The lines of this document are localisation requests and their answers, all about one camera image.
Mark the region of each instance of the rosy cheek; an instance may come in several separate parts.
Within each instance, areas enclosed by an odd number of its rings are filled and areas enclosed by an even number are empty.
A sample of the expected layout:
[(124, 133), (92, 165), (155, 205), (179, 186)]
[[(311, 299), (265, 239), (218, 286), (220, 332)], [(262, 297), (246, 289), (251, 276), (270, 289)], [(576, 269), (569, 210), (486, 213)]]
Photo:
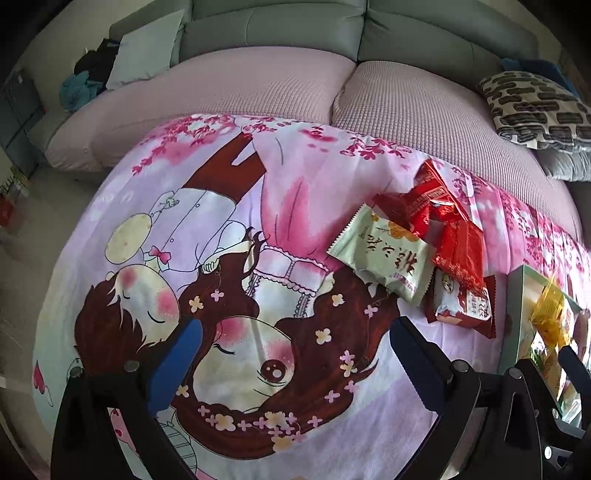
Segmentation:
[(269, 342), (265, 345), (265, 355), (268, 359), (281, 360), (288, 369), (294, 367), (294, 354), (287, 339)]
[(124, 290), (129, 290), (138, 278), (133, 268), (124, 268), (119, 275)]
[(160, 290), (156, 295), (156, 309), (162, 317), (176, 317), (178, 315), (177, 299), (170, 290)]
[(231, 317), (217, 324), (218, 340), (222, 348), (228, 348), (239, 343), (246, 336), (248, 320), (241, 317)]

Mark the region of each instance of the patterned pillow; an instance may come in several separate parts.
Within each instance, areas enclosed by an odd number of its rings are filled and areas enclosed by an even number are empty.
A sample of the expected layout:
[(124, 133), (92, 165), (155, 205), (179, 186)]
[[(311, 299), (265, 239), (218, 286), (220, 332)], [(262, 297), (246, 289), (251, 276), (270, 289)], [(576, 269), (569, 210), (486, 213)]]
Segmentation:
[(552, 80), (511, 70), (478, 87), (499, 136), (535, 150), (591, 150), (591, 109)]

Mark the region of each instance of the black cloth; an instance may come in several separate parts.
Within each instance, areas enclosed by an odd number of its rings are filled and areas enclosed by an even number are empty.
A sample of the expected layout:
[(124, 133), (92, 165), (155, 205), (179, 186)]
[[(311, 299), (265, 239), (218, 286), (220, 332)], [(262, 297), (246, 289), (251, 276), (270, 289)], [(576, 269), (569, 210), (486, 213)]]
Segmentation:
[(85, 53), (74, 67), (74, 74), (88, 70), (89, 80), (102, 82), (104, 84), (109, 80), (115, 57), (119, 52), (119, 43), (117, 40), (104, 38), (96, 50), (89, 50)]

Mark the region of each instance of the black metal frame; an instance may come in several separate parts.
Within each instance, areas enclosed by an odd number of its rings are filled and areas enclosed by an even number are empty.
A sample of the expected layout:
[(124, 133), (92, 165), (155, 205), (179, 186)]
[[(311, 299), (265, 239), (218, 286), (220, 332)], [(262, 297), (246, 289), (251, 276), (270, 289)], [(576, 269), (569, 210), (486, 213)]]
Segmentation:
[[(390, 341), (423, 404), (439, 415), (397, 480), (439, 479), (476, 408), (486, 408), (486, 416), (457, 480), (591, 478), (591, 429), (585, 432), (560, 419), (558, 405), (530, 360), (519, 361), (504, 375), (478, 373), (464, 360), (451, 362), (406, 317), (393, 321)], [(569, 352), (561, 356), (574, 363)], [(54, 434), (53, 479), (135, 479), (108, 407), (120, 409), (153, 480), (194, 479), (149, 413), (147, 385), (158, 365), (157, 360), (150, 365), (129, 362), (121, 373), (97, 377), (79, 367), (72, 370)], [(586, 371), (565, 369), (580, 375), (575, 387), (591, 386)]]

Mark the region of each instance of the screw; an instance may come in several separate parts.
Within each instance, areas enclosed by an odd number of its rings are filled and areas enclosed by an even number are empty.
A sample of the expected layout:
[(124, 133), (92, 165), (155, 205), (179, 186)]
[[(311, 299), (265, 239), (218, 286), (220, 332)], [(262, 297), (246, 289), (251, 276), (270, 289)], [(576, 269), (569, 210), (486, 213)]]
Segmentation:
[(82, 375), (82, 367), (73, 367), (70, 370), (70, 378), (78, 378)]
[(521, 370), (515, 367), (509, 369), (509, 375), (515, 378), (516, 380), (519, 380), (523, 376)]
[(470, 365), (468, 365), (468, 362), (465, 362), (464, 360), (454, 360), (452, 366), (455, 370), (461, 373), (466, 373), (468, 370), (470, 370)]
[(135, 372), (139, 368), (139, 362), (137, 360), (127, 360), (123, 368), (126, 372)]

